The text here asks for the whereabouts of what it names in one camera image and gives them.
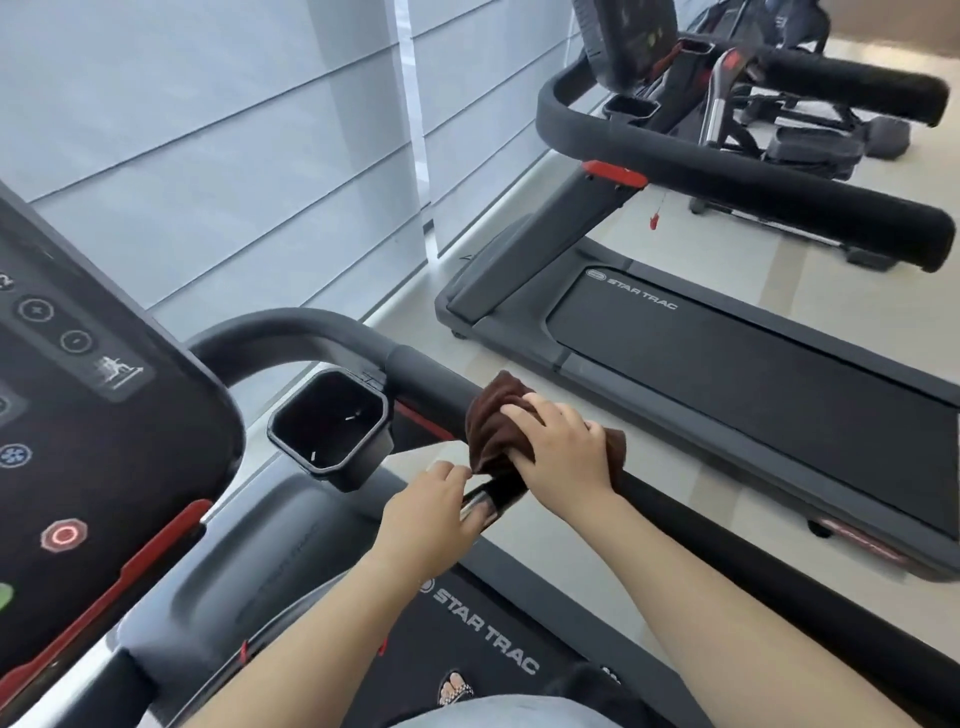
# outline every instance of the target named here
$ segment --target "button icon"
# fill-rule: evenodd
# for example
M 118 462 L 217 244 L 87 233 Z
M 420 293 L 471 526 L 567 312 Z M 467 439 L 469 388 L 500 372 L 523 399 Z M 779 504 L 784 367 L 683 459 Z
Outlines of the button icon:
M 97 360 L 97 371 L 100 373 L 105 387 L 120 389 L 128 381 L 143 372 L 143 367 L 132 367 L 130 364 L 124 364 L 120 359 L 101 356 Z
M 74 328 L 60 337 L 60 348 L 72 354 L 87 353 L 93 349 L 93 337 L 80 328 Z
M 26 445 L 5 445 L 0 448 L 0 468 L 5 470 L 22 468 L 33 456 L 34 454 Z
M 0 612 L 13 601 L 13 587 L 0 582 Z
M 21 301 L 16 312 L 24 321 L 31 324 L 45 324 L 54 317 L 54 305 L 44 299 L 29 298 Z
M 40 534 L 40 545 L 52 553 L 76 548 L 86 541 L 86 523 L 80 519 L 54 521 Z

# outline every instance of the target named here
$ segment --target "hand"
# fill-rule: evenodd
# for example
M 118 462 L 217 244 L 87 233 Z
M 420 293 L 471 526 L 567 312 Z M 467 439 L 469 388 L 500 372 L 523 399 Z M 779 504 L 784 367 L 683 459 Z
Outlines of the hand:
M 516 423 L 534 449 L 531 462 L 512 450 L 510 460 L 537 500 L 570 523 L 585 504 L 612 493 L 603 427 L 584 422 L 569 404 L 554 404 L 535 392 L 524 396 L 543 424 L 529 412 L 505 404 L 500 412 Z
M 439 576 L 462 559 L 483 530 L 488 513 L 478 505 L 460 521 L 472 473 L 443 460 L 420 473 L 383 509 L 371 555 L 411 585 Z

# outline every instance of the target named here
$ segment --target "black cup holder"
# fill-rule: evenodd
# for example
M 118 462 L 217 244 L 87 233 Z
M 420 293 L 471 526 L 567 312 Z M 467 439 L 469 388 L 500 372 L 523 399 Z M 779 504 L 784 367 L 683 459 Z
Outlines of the black cup holder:
M 680 51 L 688 53 L 691 56 L 707 56 L 713 53 L 716 45 L 705 40 L 694 40 L 693 38 L 681 38 Z
M 635 126 L 644 126 L 657 113 L 660 104 L 630 96 L 614 96 L 604 104 L 604 115 L 611 121 L 622 121 Z
M 308 473 L 355 491 L 394 449 L 383 393 L 346 369 L 314 375 L 270 418 L 267 436 Z

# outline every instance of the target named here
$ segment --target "foot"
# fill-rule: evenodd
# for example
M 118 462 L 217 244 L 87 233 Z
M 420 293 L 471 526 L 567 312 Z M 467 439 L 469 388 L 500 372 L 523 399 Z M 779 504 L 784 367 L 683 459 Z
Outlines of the foot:
M 473 688 L 467 684 L 463 675 L 459 672 L 451 672 L 440 688 L 440 699 L 438 702 L 440 703 L 440 707 L 443 708 L 463 700 L 470 700 L 472 697 Z

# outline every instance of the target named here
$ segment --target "treadmill belt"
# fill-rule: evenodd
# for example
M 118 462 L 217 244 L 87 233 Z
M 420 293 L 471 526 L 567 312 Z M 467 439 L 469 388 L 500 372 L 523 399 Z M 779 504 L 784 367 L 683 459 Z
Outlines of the treadmill belt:
M 435 707 L 453 669 L 480 695 L 539 695 L 583 661 L 506 606 L 460 567 L 424 584 L 374 658 L 343 728 L 377 728 Z
M 605 271 L 580 276 L 547 319 L 558 343 L 958 537 L 953 407 Z

